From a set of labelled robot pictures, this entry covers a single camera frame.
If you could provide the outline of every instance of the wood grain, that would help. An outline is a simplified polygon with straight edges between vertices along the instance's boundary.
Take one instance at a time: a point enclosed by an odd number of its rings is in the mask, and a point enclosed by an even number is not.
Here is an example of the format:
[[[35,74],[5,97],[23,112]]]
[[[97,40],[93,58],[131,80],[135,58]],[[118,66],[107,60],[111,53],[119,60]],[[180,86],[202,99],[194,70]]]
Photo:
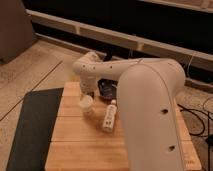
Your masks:
[[[98,96],[94,101],[94,114],[90,117],[83,116],[78,107],[80,100],[78,84],[73,82],[65,85],[46,170],[129,171],[119,117],[116,118],[113,133],[103,132],[101,125],[106,104],[101,102]],[[186,168],[188,171],[201,170],[200,161],[178,108],[176,108],[176,115]]]

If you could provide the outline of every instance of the black mat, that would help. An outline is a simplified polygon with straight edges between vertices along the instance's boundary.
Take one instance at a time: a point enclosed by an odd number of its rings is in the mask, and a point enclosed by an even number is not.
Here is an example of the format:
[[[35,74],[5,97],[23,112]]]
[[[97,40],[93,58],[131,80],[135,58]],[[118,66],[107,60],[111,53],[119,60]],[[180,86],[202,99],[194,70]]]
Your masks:
[[[7,171],[44,170],[63,89],[26,94]]]

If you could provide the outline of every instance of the screw hole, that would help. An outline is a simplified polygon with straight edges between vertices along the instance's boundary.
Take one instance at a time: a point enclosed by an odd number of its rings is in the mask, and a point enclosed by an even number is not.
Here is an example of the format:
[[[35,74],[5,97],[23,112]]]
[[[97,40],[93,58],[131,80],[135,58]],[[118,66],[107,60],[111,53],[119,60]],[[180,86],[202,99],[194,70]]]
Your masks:
[[[174,146],[174,145],[169,146],[169,148],[168,148],[168,152],[172,152],[172,151],[174,151],[174,150],[175,150],[175,146]]]
[[[161,113],[164,114],[164,115],[167,114],[168,112],[169,112],[168,109],[161,110]]]

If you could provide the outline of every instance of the black cable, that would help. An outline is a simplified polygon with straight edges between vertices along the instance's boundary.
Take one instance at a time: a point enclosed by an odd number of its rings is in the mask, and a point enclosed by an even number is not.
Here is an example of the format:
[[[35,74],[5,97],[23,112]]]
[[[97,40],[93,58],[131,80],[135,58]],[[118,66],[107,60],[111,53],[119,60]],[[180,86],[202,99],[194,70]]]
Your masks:
[[[204,121],[200,118],[200,116],[199,116],[198,114],[196,114],[196,113],[192,112],[191,110],[189,110],[189,109],[183,107],[182,105],[179,105],[179,106],[181,106],[181,107],[183,108],[183,109],[180,110],[181,112],[182,112],[182,111],[187,111],[187,112],[191,113],[192,115],[194,115],[194,116],[200,121],[200,123],[201,123],[201,125],[202,125],[202,130],[201,130],[200,132],[198,132],[198,133],[189,132],[189,134],[192,135],[192,136],[203,136],[202,134],[203,134],[203,133],[205,132],[205,130],[206,130],[206,126],[205,126]]]
[[[193,136],[198,136],[198,137],[207,137],[207,139],[210,137],[210,121],[213,121],[213,118],[210,116],[210,114],[212,114],[209,110],[205,109],[205,104],[211,99],[213,98],[213,96],[207,98],[204,103],[203,103],[203,110],[204,111],[207,111],[207,113],[201,111],[201,110],[198,110],[198,109],[188,109],[180,104],[178,104],[178,106],[180,106],[182,109],[181,111],[187,111],[187,112],[190,112],[191,114],[193,114],[194,116],[196,116],[198,118],[198,120],[201,122],[202,124],[202,127],[203,129],[199,132],[199,133],[190,133],[190,135],[193,135]],[[208,127],[207,127],[207,135],[202,135],[204,132],[205,132],[205,123],[204,121],[196,114],[194,113],[193,111],[196,111],[196,112],[200,112],[201,114],[204,114],[205,116],[207,116],[207,119],[208,119]],[[211,145],[208,144],[208,171],[211,170]]]
[[[212,118],[211,116],[208,116],[208,114],[205,113],[205,112],[203,112],[202,110],[186,108],[186,107],[184,107],[184,106],[182,106],[182,105],[180,105],[180,104],[178,104],[178,106],[180,106],[181,108],[183,108],[183,109],[186,110],[186,111],[188,110],[188,111],[196,111],[196,112],[199,112],[199,113],[201,113],[201,114],[207,116],[207,118],[209,118],[209,119],[213,122],[213,118]]]

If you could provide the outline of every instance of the white object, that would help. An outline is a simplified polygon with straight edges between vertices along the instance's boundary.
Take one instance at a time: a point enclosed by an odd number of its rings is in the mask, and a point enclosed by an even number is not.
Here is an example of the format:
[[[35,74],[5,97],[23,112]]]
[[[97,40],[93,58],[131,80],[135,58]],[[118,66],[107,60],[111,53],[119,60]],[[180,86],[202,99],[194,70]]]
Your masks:
[[[104,117],[102,129],[105,132],[112,132],[115,124],[115,115],[117,112],[116,100],[112,100],[107,106],[106,115]]]
[[[85,95],[79,102],[79,106],[84,115],[89,116],[93,114],[93,98],[91,96]]]
[[[182,67],[172,59],[94,62],[90,55],[94,52],[78,59],[74,71],[81,79],[118,80],[118,113],[130,171],[186,171],[174,109],[185,82]]]

